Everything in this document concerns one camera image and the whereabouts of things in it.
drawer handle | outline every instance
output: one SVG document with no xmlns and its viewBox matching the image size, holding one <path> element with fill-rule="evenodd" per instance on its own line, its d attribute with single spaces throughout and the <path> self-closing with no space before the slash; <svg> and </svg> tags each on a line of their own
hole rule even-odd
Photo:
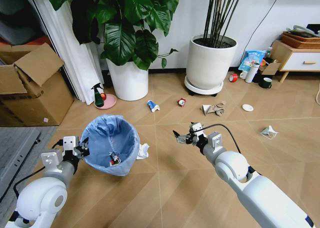
<svg viewBox="0 0 320 228">
<path fill-rule="evenodd" d="M 316 61 L 304 61 L 303 64 L 305 64 L 305 65 L 315 65 L 315 64 L 317 64 L 317 62 Z"/>
</svg>

cardboard box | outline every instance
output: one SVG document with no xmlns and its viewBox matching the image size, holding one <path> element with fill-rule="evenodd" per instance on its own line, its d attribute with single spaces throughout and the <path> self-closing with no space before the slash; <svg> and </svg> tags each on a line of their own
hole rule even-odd
<svg viewBox="0 0 320 228">
<path fill-rule="evenodd" d="M 260 66 L 261 75 L 273 76 L 279 69 L 281 63 L 270 63 L 269 65 Z"/>
<path fill-rule="evenodd" d="M 73 103 L 64 62 L 46 43 L 18 47 L 0 46 L 0 126 L 59 125 Z"/>
</svg>

cabinet drawer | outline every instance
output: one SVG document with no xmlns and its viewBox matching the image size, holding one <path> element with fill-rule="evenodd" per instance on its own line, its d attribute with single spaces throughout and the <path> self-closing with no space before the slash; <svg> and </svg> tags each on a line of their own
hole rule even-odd
<svg viewBox="0 0 320 228">
<path fill-rule="evenodd" d="M 320 53 L 292 53 L 281 71 L 320 71 Z"/>
</svg>

pink saucer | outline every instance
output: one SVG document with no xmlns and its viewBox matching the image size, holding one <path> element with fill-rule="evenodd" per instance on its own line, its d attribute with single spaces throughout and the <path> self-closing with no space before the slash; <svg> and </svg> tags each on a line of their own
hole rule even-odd
<svg viewBox="0 0 320 228">
<path fill-rule="evenodd" d="M 113 107 L 116 103 L 117 103 L 117 97 L 115 95 L 106 94 L 106 99 L 104 101 L 103 106 L 97 107 L 95 103 L 93 103 L 93 105 L 95 106 L 95 108 L 97 108 L 99 110 L 106 110 L 106 109 Z"/>
</svg>

water bottle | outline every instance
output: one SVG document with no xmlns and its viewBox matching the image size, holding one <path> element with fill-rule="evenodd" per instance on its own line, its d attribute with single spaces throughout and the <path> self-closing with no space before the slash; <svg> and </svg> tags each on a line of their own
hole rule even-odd
<svg viewBox="0 0 320 228">
<path fill-rule="evenodd" d="M 251 83 L 252 80 L 254 79 L 258 69 L 259 69 L 260 64 L 259 63 L 254 63 L 253 66 L 251 66 L 250 71 L 248 72 L 248 74 L 246 75 L 245 78 L 245 82 L 247 83 Z"/>
</svg>

